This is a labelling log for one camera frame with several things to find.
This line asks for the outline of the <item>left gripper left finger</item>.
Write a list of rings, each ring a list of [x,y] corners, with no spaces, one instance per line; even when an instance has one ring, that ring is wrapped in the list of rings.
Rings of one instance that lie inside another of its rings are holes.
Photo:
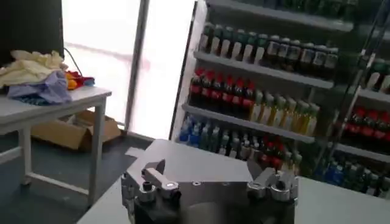
[[[163,175],[165,159],[147,163],[140,171],[127,170],[121,176],[121,195],[123,203],[136,198],[142,203],[152,203],[158,196],[177,203],[181,192],[179,183]]]

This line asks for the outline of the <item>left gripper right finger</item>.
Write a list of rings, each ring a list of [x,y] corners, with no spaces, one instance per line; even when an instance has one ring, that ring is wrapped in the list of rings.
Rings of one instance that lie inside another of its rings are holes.
[[[247,161],[246,164],[252,176],[246,189],[253,198],[270,196],[275,201],[297,201],[299,182],[293,171],[278,172],[272,167],[262,169],[253,161]]]

